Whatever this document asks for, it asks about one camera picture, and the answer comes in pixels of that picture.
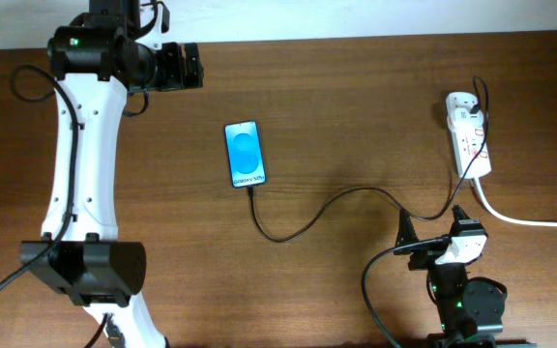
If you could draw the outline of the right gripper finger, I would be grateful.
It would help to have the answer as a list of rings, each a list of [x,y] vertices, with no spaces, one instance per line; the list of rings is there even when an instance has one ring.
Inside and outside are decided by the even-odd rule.
[[[459,205],[454,205],[452,207],[452,213],[455,222],[465,222],[471,220],[471,218],[465,213],[465,211]]]
[[[410,254],[417,247],[415,243],[419,241],[410,214],[405,210],[399,211],[398,231],[396,235],[396,250],[394,254]]]

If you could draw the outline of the white power strip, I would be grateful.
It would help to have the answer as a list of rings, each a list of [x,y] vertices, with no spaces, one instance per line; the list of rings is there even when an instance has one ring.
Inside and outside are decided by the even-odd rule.
[[[491,163],[484,144],[484,114],[477,97],[452,92],[446,98],[446,106],[458,176],[472,180],[489,174]]]

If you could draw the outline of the blue screen smartphone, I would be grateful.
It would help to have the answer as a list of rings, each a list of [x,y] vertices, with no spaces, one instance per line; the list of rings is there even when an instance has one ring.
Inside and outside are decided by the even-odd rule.
[[[266,168],[255,121],[224,127],[231,184],[235,189],[265,184]]]

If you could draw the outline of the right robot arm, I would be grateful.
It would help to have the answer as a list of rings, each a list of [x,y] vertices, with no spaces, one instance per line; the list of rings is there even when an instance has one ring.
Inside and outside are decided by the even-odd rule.
[[[472,277],[467,267],[483,255],[488,235],[477,219],[456,205],[450,232],[433,240],[419,240],[406,210],[399,212],[397,255],[408,255],[408,269],[426,272],[426,287],[434,302],[441,333],[427,337],[428,347],[532,347],[526,340],[498,341],[503,331],[508,290],[502,283]]]

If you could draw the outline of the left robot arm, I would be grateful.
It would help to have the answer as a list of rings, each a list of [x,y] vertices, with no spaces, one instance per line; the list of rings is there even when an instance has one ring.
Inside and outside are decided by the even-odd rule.
[[[165,43],[162,1],[93,1],[47,45],[58,108],[55,173],[41,237],[21,261],[84,308],[113,347],[164,347],[142,287],[146,252],[122,242],[114,208],[116,147],[129,96],[199,88],[194,43]]]

